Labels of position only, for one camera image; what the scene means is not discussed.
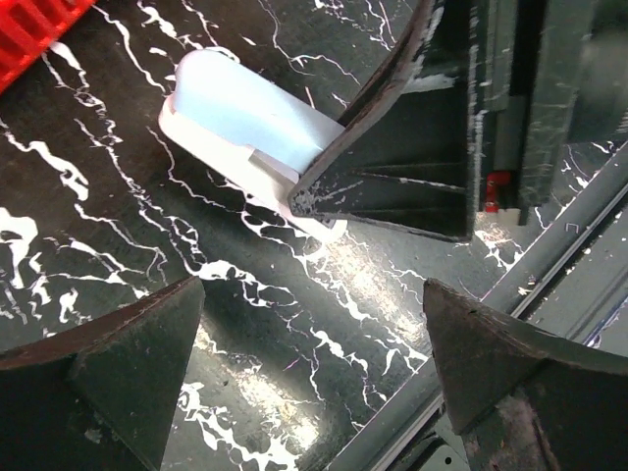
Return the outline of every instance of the white object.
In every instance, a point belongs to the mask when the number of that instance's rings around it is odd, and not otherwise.
[[[292,216],[287,195],[343,127],[246,67],[211,50],[187,54],[159,116],[165,135],[270,209],[323,242],[329,225]]]

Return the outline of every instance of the red basket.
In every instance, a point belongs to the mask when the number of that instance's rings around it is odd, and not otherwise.
[[[0,0],[0,93],[95,0]]]

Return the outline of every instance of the light blue surface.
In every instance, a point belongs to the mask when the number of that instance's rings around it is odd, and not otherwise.
[[[236,145],[251,145],[302,174],[343,131],[336,121],[220,52],[187,54],[175,110]]]

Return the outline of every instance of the marble countertop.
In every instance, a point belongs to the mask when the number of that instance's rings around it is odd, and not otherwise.
[[[351,223],[322,246],[156,120],[202,47],[337,118],[413,6],[99,1],[0,96],[0,349],[196,275],[207,299],[163,469],[323,469],[430,354],[426,277],[481,298],[614,148],[566,148],[525,228],[479,218],[448,244]]]

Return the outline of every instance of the light blue and white object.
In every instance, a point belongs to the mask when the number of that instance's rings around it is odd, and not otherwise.
[[[159,125],[171,140],[306,233],[329,242],[346,221],[296,218],[286,197],[343,127],[212,50],[187,54]]]

